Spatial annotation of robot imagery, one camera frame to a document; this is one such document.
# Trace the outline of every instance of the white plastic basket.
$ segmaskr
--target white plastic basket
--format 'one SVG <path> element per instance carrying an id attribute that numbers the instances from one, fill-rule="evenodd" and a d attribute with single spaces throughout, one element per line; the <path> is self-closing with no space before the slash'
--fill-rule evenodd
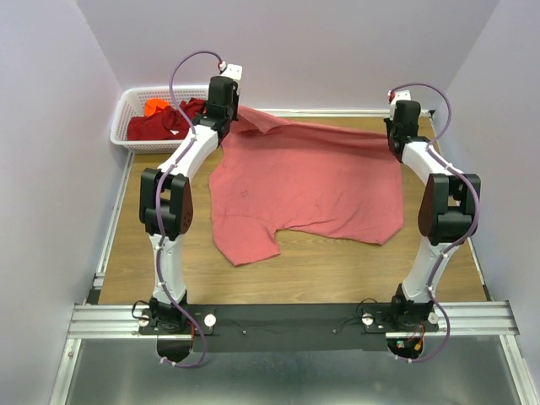
<path id="1" fill-rule="evenodd" d="M 189 101 L 191 98 L 206 100 L 208 86 L 178 86 L 174 87 L 178 102 Z M 160 154 L 172 152 L 182 143 L 178 141 L 128 141 L 127 125 L 134 116 L 143 116 L 144 104 L 149 99 L 160 98 L 172 104 L 169 87 L 139 87 L 126 90 L 116 106 L 115 116 L 111 126 L 111 142 L 121 145 L 135 154 Z"/>

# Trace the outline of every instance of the pink shirt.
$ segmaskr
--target pink shirt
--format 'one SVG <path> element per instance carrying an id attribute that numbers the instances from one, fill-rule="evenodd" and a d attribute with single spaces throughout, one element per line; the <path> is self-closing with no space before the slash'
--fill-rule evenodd
<path id="1" fill-rule="evenodd" d="M 386 136 L 241 107 L 210 176 L 213 239 L 234 265 L 279 254 L 277 230 L 384 244 L 403 226 Z"/>

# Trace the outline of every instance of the metal floor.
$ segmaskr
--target metal floor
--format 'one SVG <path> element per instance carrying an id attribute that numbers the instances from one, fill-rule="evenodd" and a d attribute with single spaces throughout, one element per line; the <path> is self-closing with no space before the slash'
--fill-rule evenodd
<path id="1" fill-rule="evenodd" d="M 428 338 L 428 352 L 439 343 L 440 337 Z M 521 403 L 498 336 L 454 337 L 423 364 L 354 350 L 210 354 L 206 365 L 178 370 L 160 364 L 153 339 L 83 340 L 66 403 Z"/>

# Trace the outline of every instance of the wrinkled cloth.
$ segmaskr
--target wrinkled cloth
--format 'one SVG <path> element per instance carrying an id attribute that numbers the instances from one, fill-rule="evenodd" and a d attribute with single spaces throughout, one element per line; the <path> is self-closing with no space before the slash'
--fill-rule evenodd
<path id="1" fill-rule="evenodd" d="M 241 107 L 222 145 L 213 238 L 234 265 L 278 255 L 277 230 L 382 245 L 403 226 L 402 172 L 385 135 Z"/>
<path id="2" fill-rule="evenodd" d="M 192 120 L 204 106 L 204 100 L 182 101 L 180 108 Z M 134 116 L 127 125 L 128 141 L 165 141 L 184 139 L 189 124 L 181 113 L 171 106 L 152 116 Z"/>

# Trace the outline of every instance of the wooden table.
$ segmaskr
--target wooden table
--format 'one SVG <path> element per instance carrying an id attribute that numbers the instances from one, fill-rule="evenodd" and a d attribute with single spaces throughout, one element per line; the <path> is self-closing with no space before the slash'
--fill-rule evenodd
<path id="1" fill-rule="evenodd" d="M 380 118 L 297 118 L 337 127 L 385 133 Z M 423 118 L 420 133 L 433 137 Z M 281 255 L 233 267 L 213 244 L 208 178 L 222 157 L 221 148 L 203 163 L 192 183 L 195 218 L 184 243 L 184 276 L 194 304 L 359 302 L 371 297 L 389 301 L 408 275 L 419 248 L 417 215 L 424 185 L 403 166 L 405 225 L 384 246 L 328 239 L 303 232 L 277 233 Z M 167 155 L 134 157 L 126 196 L 116 228 L 100 304 L 148 300 L 154 287 L 153 255 L 138 221 L 142 171 L 157 167 Z M 483 301 L 485 295 L 468 244 L 454 255 L 440 282 L 443 301 Z"/>

